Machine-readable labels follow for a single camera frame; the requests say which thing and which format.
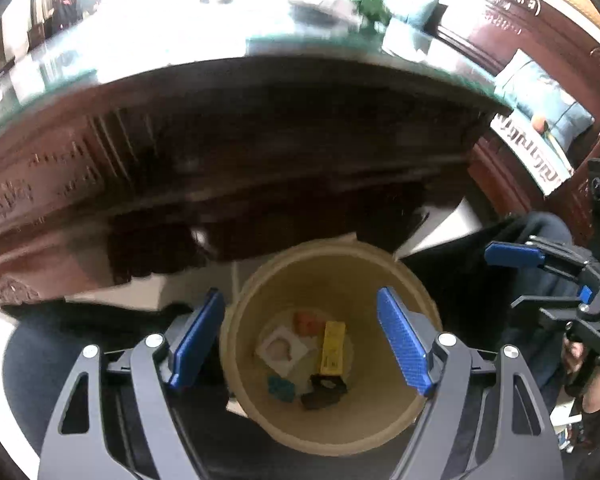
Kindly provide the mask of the teal paper ball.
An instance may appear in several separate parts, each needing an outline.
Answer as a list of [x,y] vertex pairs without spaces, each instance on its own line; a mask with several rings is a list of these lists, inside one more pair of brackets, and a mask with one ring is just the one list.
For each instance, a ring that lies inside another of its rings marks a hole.
[[268,376],[268,393],[280,402],[292,403],[296,398],[296,386],[285,378],[270,375]]

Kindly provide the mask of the green paper ball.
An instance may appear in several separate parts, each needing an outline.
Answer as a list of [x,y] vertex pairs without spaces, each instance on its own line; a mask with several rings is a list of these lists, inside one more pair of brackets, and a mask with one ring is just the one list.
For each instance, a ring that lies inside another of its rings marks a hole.
[[350,0],[363,18],[365,26],[381,24],[387,26],[392,18],[391,12],[385,6],[384,0]]

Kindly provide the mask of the beige round trash bin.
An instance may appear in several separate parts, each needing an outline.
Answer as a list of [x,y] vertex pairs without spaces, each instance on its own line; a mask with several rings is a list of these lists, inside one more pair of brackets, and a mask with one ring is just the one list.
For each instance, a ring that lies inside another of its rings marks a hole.
[[246,415],[303,453],[379,448],[425,400],[404,382],[377,317],[379,289],[441,325],[421,281],[361,242],[306,243],[251,275],[221,328],[223,372]]

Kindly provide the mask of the yellow box in bin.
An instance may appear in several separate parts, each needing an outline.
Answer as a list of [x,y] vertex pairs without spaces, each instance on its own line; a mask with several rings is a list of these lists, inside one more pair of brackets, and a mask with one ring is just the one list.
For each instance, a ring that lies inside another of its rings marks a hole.
[[338,321],[327,321],[325,323],[320,362],[320,373],[322,375],[342,375],[345,339],[346,324]]

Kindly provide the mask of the white paper in bin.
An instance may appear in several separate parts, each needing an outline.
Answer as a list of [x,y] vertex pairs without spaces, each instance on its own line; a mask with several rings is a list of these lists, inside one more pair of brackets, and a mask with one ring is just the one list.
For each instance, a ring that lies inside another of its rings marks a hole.
[[311,348],[288,327],[279,325],[257,345],[256,356],[280,377],[287,377]]

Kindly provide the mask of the black scrap in bin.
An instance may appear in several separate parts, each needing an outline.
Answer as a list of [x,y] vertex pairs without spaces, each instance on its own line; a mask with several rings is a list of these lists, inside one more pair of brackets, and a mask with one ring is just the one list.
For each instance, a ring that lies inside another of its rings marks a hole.
[[340,376],[314,374],[310,377],[311,391],[300,396],[305,410],[316,411],[337,404],[348,393]]

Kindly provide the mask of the orange ball toy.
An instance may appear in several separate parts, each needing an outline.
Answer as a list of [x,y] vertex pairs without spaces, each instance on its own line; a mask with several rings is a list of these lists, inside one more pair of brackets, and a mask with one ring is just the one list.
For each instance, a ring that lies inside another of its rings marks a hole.
[[548,123],[542,117],[533,117],[531,119],[531,123],[532,123],[533,129],[539,134],[547,132],[547,130],[548,130]]

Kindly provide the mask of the blue sofa seat cushion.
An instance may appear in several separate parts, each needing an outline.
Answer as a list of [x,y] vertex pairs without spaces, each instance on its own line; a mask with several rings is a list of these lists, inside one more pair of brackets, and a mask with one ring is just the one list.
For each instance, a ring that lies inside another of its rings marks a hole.
[[515,154],[544,196],[549,196],[568,181],[573,170],[564,165],[532,122],[519,110],[508,116],[497,114],[491,129]]

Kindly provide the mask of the blue embroidered throw pillow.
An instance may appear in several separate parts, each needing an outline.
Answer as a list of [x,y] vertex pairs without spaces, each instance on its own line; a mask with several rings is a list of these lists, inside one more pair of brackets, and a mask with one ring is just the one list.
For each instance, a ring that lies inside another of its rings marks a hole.
[[524,116],[544,118],[565,153],[595,122],[594,116],[523,50],[516,51],[495,76],[494,84],[495,93]]

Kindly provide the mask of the dark carved wooden sofa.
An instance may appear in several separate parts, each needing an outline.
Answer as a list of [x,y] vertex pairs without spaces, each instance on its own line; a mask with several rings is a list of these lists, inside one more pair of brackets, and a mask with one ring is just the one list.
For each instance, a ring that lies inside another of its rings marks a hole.
[[564,0],[439,0],[432,30],[493,78],[495,118],[469,167],[493,209],[548,210],[594,233],[589,159],[600,157],[600,30]]

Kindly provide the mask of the dark wooden coffee table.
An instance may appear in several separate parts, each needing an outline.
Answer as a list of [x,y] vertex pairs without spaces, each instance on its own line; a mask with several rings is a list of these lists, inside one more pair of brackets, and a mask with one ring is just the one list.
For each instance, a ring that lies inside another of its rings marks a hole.
[[471,64],[303,0],[0,18],[0,309],[355,234],[394,252],[491,120]]

